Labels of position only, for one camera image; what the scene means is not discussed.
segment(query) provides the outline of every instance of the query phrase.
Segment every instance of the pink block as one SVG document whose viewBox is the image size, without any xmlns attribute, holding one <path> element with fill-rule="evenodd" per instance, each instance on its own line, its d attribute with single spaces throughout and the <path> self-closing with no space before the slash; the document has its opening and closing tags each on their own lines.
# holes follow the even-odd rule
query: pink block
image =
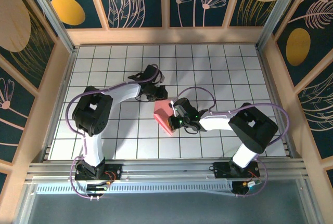
<svg viewBox="0 0 333 224">
<path fill-rule="evenodd" d="M 171 136 L 173 131 L 168 124 L 168 118 L 173 114 L 169 107 L 170 100 L 156 101 L 154 107 L 154 118 L 163 127 L 163 129 Z"/>
</svg>

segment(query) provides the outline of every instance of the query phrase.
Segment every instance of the pink object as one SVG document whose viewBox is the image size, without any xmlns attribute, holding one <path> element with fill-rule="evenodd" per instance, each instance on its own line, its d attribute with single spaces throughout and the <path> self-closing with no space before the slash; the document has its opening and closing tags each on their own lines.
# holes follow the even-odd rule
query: pink object
<svg viewBox="0 0 333 224">
<path fill-rule="evenodd" d="M 169 107 L 170 100 L 156 101 L 154 107 L 154 118 L 163 127 L 165 132 L 170 136 L 173 131 L 168 124 L 168 118 L 173 114 L 172 109 Z"/>
</svg>

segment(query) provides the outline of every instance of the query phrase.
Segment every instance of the white grid mat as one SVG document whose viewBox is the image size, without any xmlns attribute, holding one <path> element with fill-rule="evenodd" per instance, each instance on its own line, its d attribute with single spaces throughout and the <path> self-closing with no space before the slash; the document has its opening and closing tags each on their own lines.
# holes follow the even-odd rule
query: white grid mat
<svg viewBox="0 0 333 224">
<path fill-rule="evenodd" d="M 74 96 L 87 85 L 103 88 L 120 83 L 153 63 L 165 76 L 163 84 L 169 98 L 198 85 L 215 96 L 214 110 L 234 109 L 244 102 L 270 102 L 253 45 L 80 47 L 48 159 L 71 160 L 82 152 L 82 140 L 65 123 L 64 109 Z M 189 90 L 183 96 L 199 110 L 212 105 L 210 95 L 201 90 Z M 182 128 L 170 137 L 153 119 L 153 108 L 153 102 L 134 99 L 112 106 L 112 127 L 103 134 L 106 159 L 231 157 L 241 144 L 227 130 L 190 135 Z M 270 107 L 259 109 L 276 121 Z M 285 147 L 279 141 L 262 156 L 285 156 Z"/>
</svg>

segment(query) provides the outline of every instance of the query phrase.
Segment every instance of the purple cable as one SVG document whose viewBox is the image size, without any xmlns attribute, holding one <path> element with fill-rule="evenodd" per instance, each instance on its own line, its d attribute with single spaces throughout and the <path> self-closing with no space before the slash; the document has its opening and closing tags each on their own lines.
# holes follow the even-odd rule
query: purple cable
<svg viewBox="0 0 333 224">
<path fill-rule="evenodd" d="M 287 113 L 287 111 L 285 109 L 283 109 L 281 106 L 278 106 L 276 104 L 273 103 L 254 103 L 254 104 L 250 104 L 248 106 L 244 106 L 244 107 L 240 107 L 238 109 L 234 109 L 234 110 L 230 110 L 230 111 L 215 111 L 215 112 L 211 112 L 212 115 L 232 115 L 232 114 L 236 114 L 237 112 L 241 111 L 241 110 L 245 110 L 251 107 L 257 107 L 257 106 L 270 106 L 273 108 L 277 108 L 280 111 L 282 111 L 282 113 L 286 116 L 287 119 L 287 126 L 285 128 L 285 130 L 283 131 L 283 133 L 278 136 L 277 138 L 275 138 L 273 141 L 271 141 L 268 146 L 276 143 L 278 140 L 282 139 L 282 137 L 288 132 L 289 127 L 290 127 L 290 118 L 289 115 Z"/>
<path fill-rule="evenodd" d="M 188 88 L 186 88 L 185 90 L 183 90 L 181 93 L 179 93 L 178 95 L 177 95 L 177 97 L 175 97 L 172 101 L 173 102 L 175 102 L 175 101 L 177 101 L 177 99 L 179 98 L 179 96 L 181 95 L 181 94 L 183 94 L 185 91 L 187 91 L 187 90 L 190 90 L 190 89 L 200 89 L 200 90 L 204 90 L 205 92 L 207 92 L 207 93 L 209 93 L 209 95 L 212 97 L 212 99 L 213 99 L 213 106 L 210 106 L 209 107 L 209 111 L 211 111 L 211 109 L 212 108 L 214 108 L 214 106 L 216 105 L 216 100 L 215 100 L 215 98 L 214 98 L 214 96 L 210 93 L 210 91 L 208 91 L 207 89 L 205 89 L 205 88 L 202 88 L 202 87 L 200 87 L 200 86 L 191 86 L 191 87 L 188 87 Z"/>
<path fill-rule="evenodd" d="M 152 80 L 158 75 L 158 73 L 159 73 L 158 65 L 156 65 L 156 64 L 152 64 L 152 66 L 156 67 L 156 68 L 157 68 L 157 71 L 156 71 L 156 73 L 155 73 L 151 78 L 148 78 L 148 79 L 146 79 L 146 80 L 142 80 L 142 81 L 129 81 L 129 82 L 123 82 L 123 83 L 121 83 L 121 84 L 114 85 L 114 86 L 111 86 L 111 87 L 108 87 L 108 88 L 105 88 L 105 89 L 101 89 L 101 90 L 87 91 L 86 93 L 81 93 L 81 94 L 75 96 L 75 97 L 74 97 L 74 98 L 68 103 L 68 106 L 67 106 L 67 108 L 66 108 L 66 112 L 65 112 L 66 124 L 67 124 L 67 126 L 69 127 L 69 129 L 70 129 L 72 132 L 74 132 L 74 133 L 76 133 L 76 134 L 78 134 L 78 135 L 80 135 L 80 136 L 83 137 L 84 156 L 77 156 L 77 157 L 73 160 L 72 165 L 71 165 L 70 175 L 69 175 L 69 180 L 70 180 L 71 186 L 72 186 L 74 192 L 75 192 L 78 196 L 83 197 L 83 198 L 86 198 L 86 199 L 98 199 L 97 197 L 89 197 L 89 196 L 87 196 L 87 195 L 83 195 L 83 194 L 81 194 L 79 191 L 77 191 L 77 190 L 75 189 L 74 184 L 73 184 L 72 170 L 73 170 L 74 164 L 75 164 L 75 162 L 76 162 L 77 160 L 82 160 L 82 159 L 84 159 L 84 157 L 87 155 L 87 144 L 86 144 L 86 140 L 85 140 L 85 133 L 84 133 L 84 132 L 81 133 L 81 132 L 75 130 L 75 129 L 71 126 L 71 124 L 69 123 L 69 117 L 68 117 L 68 115 L 69 115 L 69 109 L 70 109 L 71 105 L 75 102 L 75 100 L 77 100 L 78 98 L 81 98 L 81 97 L 83 97 L 83 96 L 87 96 L 87 95 L 91 95 L 91 94 L 95 94 L 95 93 L 106 93 L 106 92 L 108 92 L 108 91 L 111 91 L 111 90 L 117 89 L 117 88 L 119 88 L 119 87 L 121 87 L 121 86 L 124 86 L 124 85 L 139 84 L 139 83 L 150 82 L 150 81 L 152 81 Z"/>
<path fill-rule="evenodd" d="M 255 196 L 257 194 L 259 194 L 261 191 L 263 191 L 263 189 L 266 187 L 267 183 L 268 183 L 268 172 L 267 172 L 267 168 L 266 168 L 266 165 L 260 161 L 259 159 L 257 159 L 258 162 L 261 163 L 261 165 L 264 167 L 264 170 L 265 170 L 265 173 L 266 173 L 266 178 L 265 178 L 265 182 L 264 182 L 264 185 L 255 193 L 252 193 L 252 194 L 236 194 L 236 197 L 249 197 L 249 196 Z"/>
</svg>

